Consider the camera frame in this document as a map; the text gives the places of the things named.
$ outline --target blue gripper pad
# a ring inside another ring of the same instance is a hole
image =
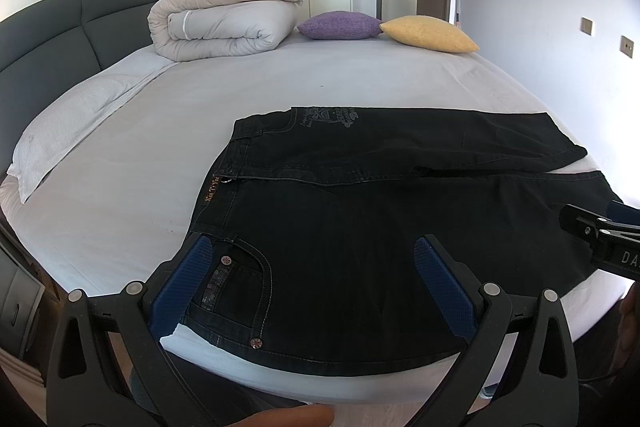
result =
[[[471,299],[424,237],[415,242],[414,262],[451,333],[470,343],[478,329]]]
[[[157,342],[174,332],[189,301],[207,274],[213,258],[211,241],[201,236],[169,277],[151,304],[149,331]]]
[[[626,204],[611,201],[607,207],[607,217],[616,223],[640,227],[640,210]]]

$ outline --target rolled comforter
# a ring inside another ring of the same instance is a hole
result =
[[[301,0],[159,0],[148,16],[156,52],[176,62],[269,51],[296,25]]]

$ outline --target wall switch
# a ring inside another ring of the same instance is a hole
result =
[[[634,42],[622,35],[622,41],[620,42],[620,51],[629,58],[634,58]]]
[[[583,17],[580,20],[580,31],[587,35],[593,35],[593,21]]]

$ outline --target human hand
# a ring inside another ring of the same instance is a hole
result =
[[[334,411],[325,405],[302,405],[290,409],[269,409],[230,427],[329,427]]]
[[[638,312],[636,311],[636,294],[638,291],[640,290],[636,282],[620,303],[622,320],[618,326],[618,346],[613,356],[612,369],[614,370],[620,369],[625,365],[638,344],[638,337],[640,336],[640,323],[638,322],[638,317],[636,317]]]

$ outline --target bed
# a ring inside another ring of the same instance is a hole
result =
[[[66,291],[117,293],[172,258],[203,179],[239,118],[318,105],[548,112],[477,54],[442,54],[384,37],[309,41],[294,31],[271,52],[167,67],[146,28],[154,1],[45,0],[0,23],[0,172],[6,172],[25,127],[69,87],[135,50],[136,60],[157,73],[79,143],[25,204],[15,178],[6,176],[0,185],[0,207],[16,237]],[[15,42],[12,35],[18,35]],[[556,172],[597,169],[587,156]],[[587,332],[628,286],[596,271],[565,295],[572,337]],[[488,385],[500,379],[513,343],[513,337],[505,340]],[[413,403],[415,410],[455,359],[387,375],[316,377],[247,362],[183,325],[162,345],[267,393],[317,403]]]

